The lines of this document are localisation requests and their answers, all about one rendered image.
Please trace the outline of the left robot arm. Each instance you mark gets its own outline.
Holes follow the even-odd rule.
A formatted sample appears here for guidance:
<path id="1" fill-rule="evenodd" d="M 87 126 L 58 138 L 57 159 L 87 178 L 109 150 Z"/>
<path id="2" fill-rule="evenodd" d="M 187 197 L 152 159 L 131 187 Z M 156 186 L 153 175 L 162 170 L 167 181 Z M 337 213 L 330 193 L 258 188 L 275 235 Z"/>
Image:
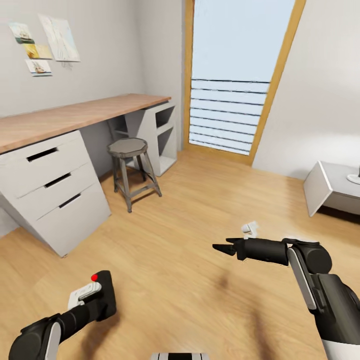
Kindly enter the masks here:
<path id="1" fill-rule="evenodd" d="M 107 300 L 92 300 L 87 304 L 82 299 L 101 290 L 98 282 L 90 283 L 70 294 L 68 311 L 45 317 L 20 330 L 10 347 L 8 360 L 56 360 L 59 345 L 91 321 L 101 317 Z M 82 300 L 82 301 L 81 301 Z"/>

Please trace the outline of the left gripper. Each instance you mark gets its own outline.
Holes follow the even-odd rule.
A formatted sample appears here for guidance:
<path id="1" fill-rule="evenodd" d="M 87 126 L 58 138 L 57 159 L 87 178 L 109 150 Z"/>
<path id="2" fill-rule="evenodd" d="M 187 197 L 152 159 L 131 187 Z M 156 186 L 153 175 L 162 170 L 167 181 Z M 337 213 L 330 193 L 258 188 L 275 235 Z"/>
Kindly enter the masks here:
<path id="1" fill-rule="evenodd" d="M 99 299 L 92 300 L 87 304 L 79 305 L 73 309 L 68 310 L 68 313 L 71 313 L 75 319 L 75 326 L 73 333 L 84 328 L 91 321 L 95 321 L 101 317 L 101 311 L 107 305 L 107 300 L 99 301 Z"/>

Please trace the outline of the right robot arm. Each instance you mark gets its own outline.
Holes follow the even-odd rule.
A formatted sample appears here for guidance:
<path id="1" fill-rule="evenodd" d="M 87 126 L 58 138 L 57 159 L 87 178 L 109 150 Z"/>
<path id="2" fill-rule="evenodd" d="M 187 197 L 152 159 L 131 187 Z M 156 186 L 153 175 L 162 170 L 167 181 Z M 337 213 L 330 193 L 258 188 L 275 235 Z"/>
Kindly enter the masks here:
<path id="1" fill-rule="evenodd" d="M 256 221 L 241 227 L 244 238 L 227 238 L 232 244 L 213 244 L 220 252 L 282 264 L 293 269 L 305 303 L 314 315 L 327 360 L 360 360 L 360 300 L 336 274 L 329 274 L 332 259 L 317 240 L 257 238 Z M 287 244 L 293 244 L 288 247 Z"/>

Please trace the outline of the digital camera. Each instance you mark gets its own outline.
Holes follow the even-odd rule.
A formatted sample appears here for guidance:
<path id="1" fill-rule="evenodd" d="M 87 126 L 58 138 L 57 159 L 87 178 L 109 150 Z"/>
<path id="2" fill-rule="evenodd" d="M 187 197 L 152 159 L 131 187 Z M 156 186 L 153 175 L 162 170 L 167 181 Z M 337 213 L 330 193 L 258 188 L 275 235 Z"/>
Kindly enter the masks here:
<path id="1" fill-rule="evenodd" d="M 91 276 L 91 280 L 94 283 L 101 284 L 101 290 L 82 299 L 81 301 L 84 301 L 84 304 L 87 304 L 97 298 L 99 299 L 100 302 L 107 300 L 107 305 L 103 308 L 103 310 L 101 310 L 101 317 L 96 319 L 97 322 L 101 322 L 115 315 L 117 312 L 116 298 L 115 298 L 114 286 L 112 282 L 111 271 L 102 270 L 100 272 L 97 272 L 96 274 L 93 274 Z"/>

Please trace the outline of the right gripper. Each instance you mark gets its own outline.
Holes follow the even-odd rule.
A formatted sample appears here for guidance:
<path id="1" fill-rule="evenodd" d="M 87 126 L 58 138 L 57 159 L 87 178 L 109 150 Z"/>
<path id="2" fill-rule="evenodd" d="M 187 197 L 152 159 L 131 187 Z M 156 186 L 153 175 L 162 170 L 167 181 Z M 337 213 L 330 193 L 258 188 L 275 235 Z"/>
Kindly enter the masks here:
<path id="1" fill-rule="evenodd" d="M 226 241 L 232 244 L 213 244 L 212 247 L 231 256 L 237 254 L 237 259 L 241 261 L 244 261 L 246 258 L 250 258 L 271 263 L 268 254 L 268 245 L 269 241 L 271 241 L 270 239 L 227 238 Z"/>

